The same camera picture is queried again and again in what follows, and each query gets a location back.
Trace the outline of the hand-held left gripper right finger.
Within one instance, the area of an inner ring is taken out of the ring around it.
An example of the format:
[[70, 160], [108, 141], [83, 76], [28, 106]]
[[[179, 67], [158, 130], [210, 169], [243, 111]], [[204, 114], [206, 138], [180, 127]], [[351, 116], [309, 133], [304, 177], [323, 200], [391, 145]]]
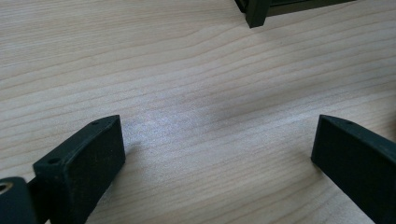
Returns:
[[396, 143], [321, 115], [311, 161], [375, 224], [396, 224]]

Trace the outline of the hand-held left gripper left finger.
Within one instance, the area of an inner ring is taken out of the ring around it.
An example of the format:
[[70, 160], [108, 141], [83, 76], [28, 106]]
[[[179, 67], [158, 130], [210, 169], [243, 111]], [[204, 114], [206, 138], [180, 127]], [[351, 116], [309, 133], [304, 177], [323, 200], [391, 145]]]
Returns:
[[89, 123], [35, 162], [51, 224], [84, 224], [124, 163], [118, 115]]

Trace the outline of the black two-tier metal rack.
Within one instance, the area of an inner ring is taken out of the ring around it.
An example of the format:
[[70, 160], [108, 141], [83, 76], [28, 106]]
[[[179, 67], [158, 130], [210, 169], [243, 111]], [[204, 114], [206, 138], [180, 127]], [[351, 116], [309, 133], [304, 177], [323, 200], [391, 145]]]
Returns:
[[267, 17], [288, 14], [319, 7], [344, 4], [355, 0], [234, 0], [246, 15], [250, 28], [264, 25]]

